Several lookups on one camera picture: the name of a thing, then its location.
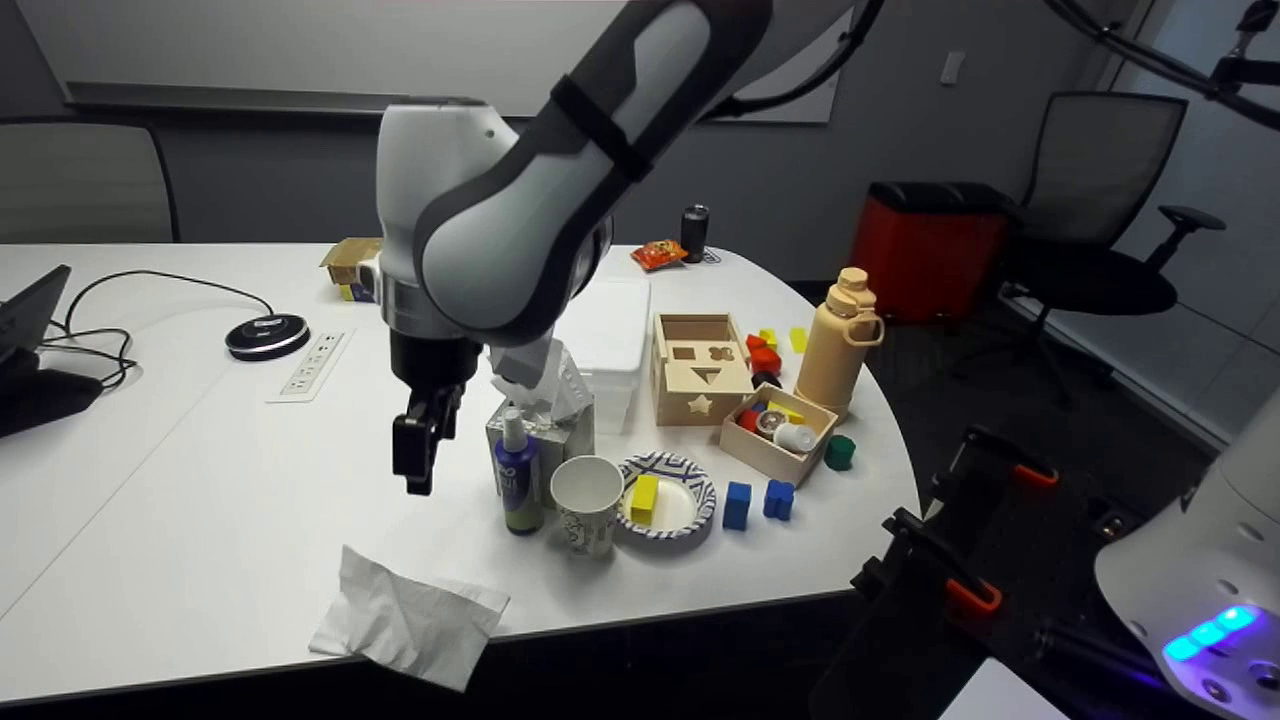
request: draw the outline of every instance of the blue light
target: blue light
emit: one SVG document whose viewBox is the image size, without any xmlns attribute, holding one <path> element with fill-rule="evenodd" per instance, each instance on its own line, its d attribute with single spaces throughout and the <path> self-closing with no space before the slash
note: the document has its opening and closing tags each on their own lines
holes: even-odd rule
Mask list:
<svg viewBox="0 0 1280 720">
<path fill-rule="evenodd" d="M 1256 608 L 1227 608 L 1227 613 L 1218 613 L 1217 616 L 1217 629 L 1223 629 L 1223 633 L 1244 633 L 1249 626 L 1256 621 Z"/>
<path fill-rule="evenodd" d="M 1199 643 L 1188 641 L 1188 638 L 1174 638 L 1174 641 L 1162 643 L 1162 656 L 1185 665 L 1185 659 L 1199 656 Z"/>
<path fill-rule="evenodd" d="M 1217 629 L 1217 626 L 1196 626 L 1188 638 L 1192 638 L 1196 643 L 1210 647 L 1210 643 L 1218 643 L 1227 633 Z"/>
</svg>

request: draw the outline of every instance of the whiteboard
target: whiteboard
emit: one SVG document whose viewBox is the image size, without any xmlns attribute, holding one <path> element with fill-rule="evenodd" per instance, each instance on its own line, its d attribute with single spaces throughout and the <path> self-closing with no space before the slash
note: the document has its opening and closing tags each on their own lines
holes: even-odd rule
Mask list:
<svg viewBox="0 0 1280 720">
<path fill-rule="evenodd" d="M 536 118 L 624 0 L 21 0 L 67 103 L 379 114 L 487 99 Z M 838 28 L 743 87 L 807 75 Z M 824 125 L 835 80 L 760 119 Z"/>
</svg>

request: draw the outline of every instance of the blue toy block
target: blue toy block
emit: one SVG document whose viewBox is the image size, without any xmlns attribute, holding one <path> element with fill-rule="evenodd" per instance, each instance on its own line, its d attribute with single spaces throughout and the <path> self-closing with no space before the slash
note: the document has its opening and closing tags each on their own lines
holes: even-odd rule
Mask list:
<svg viewBox="0 0 1280 720">
<path fill-rule="evenodd" d="M 785 482 L 769 482 L 762 516 L 790 519 L 797 488 Z"/>
<path fill-rule="evenodd" d="M 750 514 L 750 484 L 726 484 L 725 528 L 743 534 Z"/>
</svg>

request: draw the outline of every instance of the white cup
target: white cup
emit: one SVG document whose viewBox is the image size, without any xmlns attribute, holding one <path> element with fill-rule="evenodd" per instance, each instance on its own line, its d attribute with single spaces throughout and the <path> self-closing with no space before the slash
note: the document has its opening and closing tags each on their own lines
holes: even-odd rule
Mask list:
<svg viewBox="0 0 1280 720">
<path fill-rule="evenodd" d="M 553 474 L 553 544 L 577 555 L 606 562 L 611 524 L 624 500 L 624 474 L 598 458 L 566 458 Z"/>
</svg>

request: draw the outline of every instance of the white tissue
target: white tissue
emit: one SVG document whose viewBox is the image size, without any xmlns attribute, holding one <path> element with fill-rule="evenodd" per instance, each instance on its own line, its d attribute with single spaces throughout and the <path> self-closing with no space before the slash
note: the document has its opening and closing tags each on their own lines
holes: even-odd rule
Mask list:
<svg viewBox="0 0 1280 720">
<path fill-rule="evenodd" d="M 366 656 L 392 671 L 463 692 L 505 608 L 508 597 L 501 594 L 442 594 L 343 547 L 341 597 L 311 652 Z"/>
</svg>

